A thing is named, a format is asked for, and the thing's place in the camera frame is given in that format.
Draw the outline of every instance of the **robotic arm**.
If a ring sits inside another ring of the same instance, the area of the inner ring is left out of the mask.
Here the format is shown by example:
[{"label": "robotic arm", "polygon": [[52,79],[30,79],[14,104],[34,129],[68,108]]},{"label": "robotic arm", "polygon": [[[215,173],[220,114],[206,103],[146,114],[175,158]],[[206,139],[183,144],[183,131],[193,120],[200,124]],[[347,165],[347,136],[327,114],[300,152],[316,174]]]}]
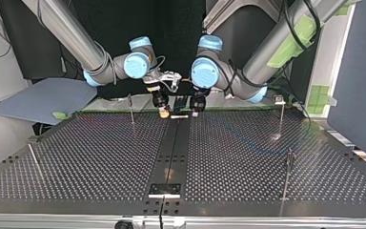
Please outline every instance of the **robotic arm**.
[{"label": "robotic arm", "polygon": [[[90,85],[115,84],[118,79],[128,77],[142,78],[148,91],[152,93],[153,104],[159,109],[161,116],[169,116],[169,99],[160,90],[162,86],[160,83],[163,83],[163,80],[171,80],[173,82],[171,91],[175,91],[181,76],[177,73],[159,71],[157,58],[148,37],[134,39],[130,42],[131,53],[112,59],[92,40],[62,0],[23,0],[23,2],[37,15],[40,23],[46,26],[82,64],[85,70],[84,76]],[[223,41],[219,37],[202,36],[198,44],[197,57],[192,65],[191,109],[195,112],[205,110],[206,96],[212,87],[228,89],[231,95],[253,103],[259,102],[267,91],[266,82],[291,58],[302,53],[299,46],[291,40],[294,32],[304,33],[303,40],[299,42],[305,47],[311,45],[310,39],[316,31],[316,23],[311,18],[311,8],[315,11],[313,16],[324,23],[346,2],[347,0],[296,0],[242,71],[232,63],[227,64],[219,59],[223,47]],[[294,31],[290,30],[289,23],[295,26]]]},{"label": "robotic arm", "polygon": [[[311,0],[315,14],[323,23],[327,22],[347,0]],[[315,34],[315,22],[306,1],[297,0],[288,12],[288,19],[295,25],[297,34],[304,33],[302,42],[309,46]],[[267,92],[266,82],[292,58],[302,53],[284,16],[278,21],[257,51],[246,63],[243,71],[219,59],[223,41],[213,35],[204,35],[198,44],[197,57],[192,65],[193,94],[191,109],[202,112],[205,97],[212,87],[228,92],[252,103],[260,102]]]},{"label": "robotic arm", "polygon": [[23,0],[37,16],[40,24],[53,35],[81,63],[87,82],[94,87],[125,78],[143,79],[153,95],[153,105],[161,117],[169,116],[168,96],[161,89],[161,82],[173,82],[172,91],[177,91],[181,79],[178,73],[161,73],[153,46],[148,37],[138,37],[130,42],[131,53],[114,59],[93,41],[79,21],[73,16],[62,0]]}]

